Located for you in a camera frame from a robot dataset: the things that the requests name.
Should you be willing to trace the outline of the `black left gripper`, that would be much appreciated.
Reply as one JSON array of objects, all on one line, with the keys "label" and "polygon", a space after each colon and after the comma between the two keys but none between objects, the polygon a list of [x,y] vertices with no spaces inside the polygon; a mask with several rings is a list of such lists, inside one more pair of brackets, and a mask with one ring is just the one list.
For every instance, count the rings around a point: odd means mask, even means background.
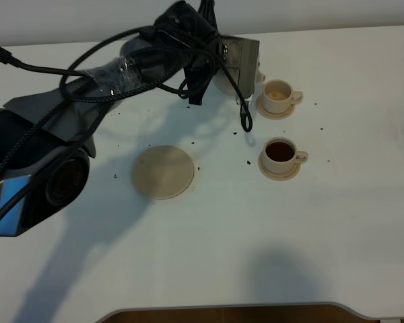
[{"label": "black left gripper", "polygon": [[222,58],[215,2],[202,1],[194,9],[186,1],[177,1],[155,20],[154,29],[154,46],[170,47],[174,52],[160,55],[153,78],[163,77],[175,65],[180,65],[184,81],[178,89],[168,91],[192,105],[201,105]]}]

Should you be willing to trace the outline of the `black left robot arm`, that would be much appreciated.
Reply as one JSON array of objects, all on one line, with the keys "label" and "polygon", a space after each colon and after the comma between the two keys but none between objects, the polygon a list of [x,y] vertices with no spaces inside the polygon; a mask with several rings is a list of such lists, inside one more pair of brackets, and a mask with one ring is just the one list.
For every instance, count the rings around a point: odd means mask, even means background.
[{"label": "black left robot arm", "polygon": [[119,56],[82,70],[28,65],[0,47],[0,63],[58,75],[59,87],[0,108],[0,237],[14,237],[82,192],[96,156],[94,132],[123,100],[162,89],[200,104],[222,57],[213,1],[172,4],[155,22],[117,35]]}]

